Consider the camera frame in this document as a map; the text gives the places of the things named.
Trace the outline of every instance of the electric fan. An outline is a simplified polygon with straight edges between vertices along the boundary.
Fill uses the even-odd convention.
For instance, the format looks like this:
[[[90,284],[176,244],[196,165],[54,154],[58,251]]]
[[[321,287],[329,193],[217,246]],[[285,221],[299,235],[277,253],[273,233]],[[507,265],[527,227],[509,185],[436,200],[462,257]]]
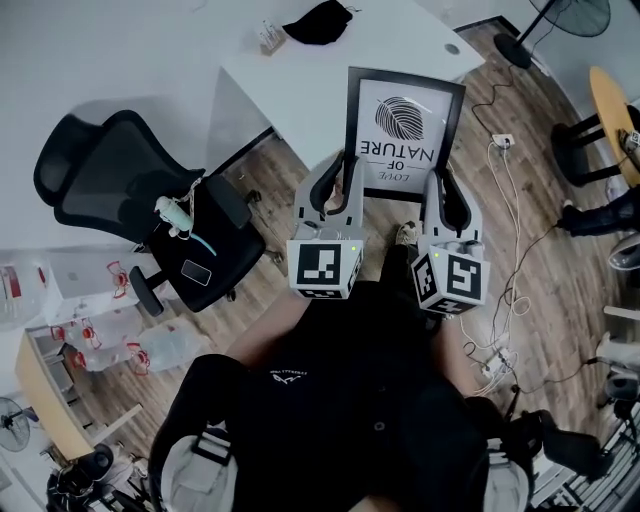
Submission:
[[[531,0],[531,3],[540,14],[518,39],[509,34],[498,34],[493,38],[504,58],[523,69],[531,66],[531,53],[522,43],[542,18],[560,30],[580,37],[599,36],[611,22],[609,0]]]
[[[22,408],[13,400],[0,397],[0,445],[10,452],[24,450],[31,428]]]

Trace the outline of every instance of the smartphone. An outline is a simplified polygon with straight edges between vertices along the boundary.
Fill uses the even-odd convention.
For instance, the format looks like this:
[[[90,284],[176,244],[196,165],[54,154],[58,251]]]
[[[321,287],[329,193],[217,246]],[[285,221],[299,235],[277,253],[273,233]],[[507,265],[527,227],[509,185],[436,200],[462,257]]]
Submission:
[[[198,284],[201,284],[202,286],[207,286],[211,279],[210,270],[201,267],[191,260],[184,260],[184,264],[182,265],[182,275]]]

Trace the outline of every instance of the person's arm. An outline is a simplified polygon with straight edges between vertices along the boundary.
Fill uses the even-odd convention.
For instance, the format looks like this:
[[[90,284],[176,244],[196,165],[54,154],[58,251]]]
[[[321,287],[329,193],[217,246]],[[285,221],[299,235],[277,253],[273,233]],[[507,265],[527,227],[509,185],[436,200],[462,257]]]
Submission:
[[[469,359],[464,353],[457,318],[442,321],[433,339],[433,358],[436,367],[463,396],[472,396],[478,389]]]
[[[284,290],[271,306],[229,347],[227,356],[247,367],[261,362],[277,340],[291,331],[311,304],[290,289]]]

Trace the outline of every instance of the white table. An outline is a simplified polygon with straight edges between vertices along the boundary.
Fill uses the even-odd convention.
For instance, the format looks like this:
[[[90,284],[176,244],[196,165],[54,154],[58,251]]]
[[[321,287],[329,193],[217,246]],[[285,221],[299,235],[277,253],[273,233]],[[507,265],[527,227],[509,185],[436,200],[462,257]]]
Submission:
[[[484,62],[412,0],[342,3],[362,11],[353,14],[335,43],[312,46],[288,39],[271,57],[261,55],[256,45],[223,60],[225,70],[308,169],[344,146],[349,66],[459,81]],[[446,44],[460,53],[452,55]]]

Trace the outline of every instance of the person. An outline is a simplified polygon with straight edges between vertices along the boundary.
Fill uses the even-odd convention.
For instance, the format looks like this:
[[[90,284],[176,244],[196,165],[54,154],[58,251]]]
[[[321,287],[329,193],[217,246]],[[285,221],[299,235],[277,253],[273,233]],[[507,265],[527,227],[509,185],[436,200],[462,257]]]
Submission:
[[[380,281],[348,300],[284,291],[225,355],[196,359],[152,448],[156,488],[178,440],[224,422],[234,512],[482,510],[477,386],[458,322],[430,325],[415,299],[417,236],[401,226]]]

